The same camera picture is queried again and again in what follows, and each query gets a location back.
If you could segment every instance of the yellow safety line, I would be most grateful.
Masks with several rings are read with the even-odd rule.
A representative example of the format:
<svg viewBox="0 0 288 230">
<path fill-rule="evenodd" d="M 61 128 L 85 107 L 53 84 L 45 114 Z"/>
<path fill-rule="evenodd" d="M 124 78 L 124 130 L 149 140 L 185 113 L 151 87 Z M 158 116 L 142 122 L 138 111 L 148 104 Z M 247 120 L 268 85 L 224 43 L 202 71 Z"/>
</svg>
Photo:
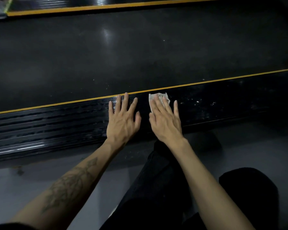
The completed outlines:
<svg viewBox="0 0 288 230">
<path fill-rule="evenodd" d="M 8 10 L 9 10 L 12 2 L 13 2 L 13 0 L 8 0 L 8 3 L 6 4 L 6 7 L 5 7 L 5 9 L 4 9 L 4 13 L 7 13 L 7 12 L 8 12 Z"/>
<path fill-rule="evenodd" d="M 148 2 L 135 2 L 135 3 L 122 3 L 122 4 L 110 4 L 110 5 L 91 5 L 91 6 L 78 6 L 78 7 L 65 7 L 65 8 L 53 8 L 53 9 L 40 9 L 40 10 L 25 10 L 25 11 L 11 11 L 8 12 L 8 16 L 21 16 L 32 14 L 46 14 L 46 13 L 60 13 L 82 10 L 96 10 L 96 9 L 112 9 L 112 8 L 124 8 L 124 7 L 139 7 L 150 5 L 165 5 L 165 4 L 178 4 L 200 1 L 212 1 L 212 0 L 164 0 L 164 1 L 148 1 Z"/>
<path fill-rule="evenodd" d="M 286 71 L 288 71 L 288 69 L 282 69 L 282 70 L 277 70 L 277 71 L 272 71 L 272 72 L 265 72 L 265 73 L 256 73 L 256 74 L 244 75 L 244 76 L 238 76 L 238 77 L 222 78 L 222 79 L 211 80 L 211 81 L 201 81 L 201 82 L 190 83 L 190 84 L 185 84 L 185 85 L 174 85 L 174 86 L 163 87 L 163 88 L 153 88 L 153 89 L 148 89 L 148 90 L 130 92 L 128 94 L 157 91 L 157 90 L 168 89 L 168 88 L 178 88 L 178 87 L 184 87 L 184 86 L 189 86 L 189 85 L 199 85 L 199 84 L 211 83 L 211 82 L 215 82 L 215 81 L 226 81 L 226 80 L 232 80 L 232 79 L 237 79 L 237 78 L 253 77 L 253 76 L 258 76 L 258 75 L 264 75 L 264 74 L 270 74 L 270 73 L 280 73 L 280 72 L 286 72 Z M 88 99 L 82 99 L 82 100 L 75 100 L 75 101 L 68 101 L 68 102 L 60 102 L 60 103 L 48 104 L 48 105 L 42 105 L 42 106 L 27 107 L 27 108 L 15 109 L 15 110 L 0 111 L 0 114 L 16 112 L 16 111 L 22 111 L 22 110 L 31 110 L 31 109 L 49 107 L 49 106 L 58 106 L 58 105 L 69 104 L 69 103 L 90 101 L 90 100 L 96 100 L 96 99 L 102 99 L 102 98 L 108 98 L 108 97 L 115 97 L 117 95 L 118 94 L 116 94 L 116 95 L 108 95 L 108 96 L 103 96 L 103 97 L 94 97 L 94 98 L 88 98 Z"/>
</svg>

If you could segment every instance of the left hand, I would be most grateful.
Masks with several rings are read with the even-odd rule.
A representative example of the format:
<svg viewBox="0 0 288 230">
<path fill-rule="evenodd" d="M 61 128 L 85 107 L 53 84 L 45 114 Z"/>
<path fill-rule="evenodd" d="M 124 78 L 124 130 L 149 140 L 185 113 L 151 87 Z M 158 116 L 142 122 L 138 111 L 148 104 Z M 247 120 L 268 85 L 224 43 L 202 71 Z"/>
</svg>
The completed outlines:
<svg viewBox="0 0 288 230">
<path fill-rule="evenodd" d="M 117 96 L 115 113 L 113 112 L 113 103 L 109 102 L 109 124 L 107 127 L 107 140 L 111 143 L 118 144 L 119 147 L 124 146 L 140 129 L 141 116 L 140 112 L 135 114 L 133 121 L 133 113 L 138 103 L 135 98 L 127 110 L 128 93 L 125 93 L 121 108 L 121 96 Z"/>
</svg>

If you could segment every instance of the grey floor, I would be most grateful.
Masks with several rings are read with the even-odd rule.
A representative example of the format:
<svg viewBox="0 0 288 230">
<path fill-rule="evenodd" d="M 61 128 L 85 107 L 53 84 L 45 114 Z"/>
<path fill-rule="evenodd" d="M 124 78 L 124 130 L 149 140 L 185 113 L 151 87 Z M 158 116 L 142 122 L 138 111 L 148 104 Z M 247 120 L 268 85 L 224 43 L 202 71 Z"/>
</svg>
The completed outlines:
<svg viewBox="0 0 288 230">
<path fill-rule="evenodd" d="M 185 137 L 216 178 L 240 167 L 254 167 L 265 173 L 279 189 L 280 229 L 288 230 L 288 120 L 245 122 Z M 69 226 L 70 230 L 100 228 L 141 170 L 153 143 L 127 145 L 117 155 Z M 0 223 L 11 218 L 95 148 L 58 152 L 58 158 L 51 160 L 43 155 L 34 160 L 1 162 Z"/>
</svg>

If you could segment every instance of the tattoo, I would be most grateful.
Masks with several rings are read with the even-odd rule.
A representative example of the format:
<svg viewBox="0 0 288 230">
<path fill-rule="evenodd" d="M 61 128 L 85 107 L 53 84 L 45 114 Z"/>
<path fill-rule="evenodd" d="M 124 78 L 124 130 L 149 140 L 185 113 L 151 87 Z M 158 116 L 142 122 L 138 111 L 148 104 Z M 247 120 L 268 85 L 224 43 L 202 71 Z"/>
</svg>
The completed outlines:
<svg viewBox="0 0 288 230">
<path fill-rule="evenodd" d="M 96 166 L 97 157 L 87 162 L 85 168 L 74 167 L 71 171 L 77 171 L 75 174 L 66 174 L 59 178 L 49 188 L 51 194 L 46 196 L 45 205 L 42 208 L 42 213 L 53 207 L 59 207 L 61 204 L 69 206 L 75 201 L 83 189 L 82 178 L 89 178 L 91 181 L 94 180 L 94 176 L 88 172 L 89 168 Z"/>
</svg>

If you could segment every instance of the black step surface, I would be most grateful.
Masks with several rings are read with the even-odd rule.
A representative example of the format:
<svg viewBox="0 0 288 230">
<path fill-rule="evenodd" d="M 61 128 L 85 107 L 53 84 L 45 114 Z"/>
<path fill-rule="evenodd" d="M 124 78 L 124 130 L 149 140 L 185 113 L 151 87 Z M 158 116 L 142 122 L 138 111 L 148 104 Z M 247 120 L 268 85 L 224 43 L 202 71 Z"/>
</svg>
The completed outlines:
<svg viewBox="0 0 288 230">
<path fill-rule="evenodd" d="M 0 111 L 288 69 L 273 2 L 0 22 Z"/>
<path fill-rule="evenodd" d="M 288 71 L 157 92 L 167 92 L 171 106 L 178 100 L 183 130 L 272 112 L 288 115 Z M 135 140 L 151 133 L 148 94 L 130 95 L 130 102 L 138 97 L 142 116 Z M 0 160 L 103 142 L 109 100 L 116 98 L 0 114 Z"/>
</svg>

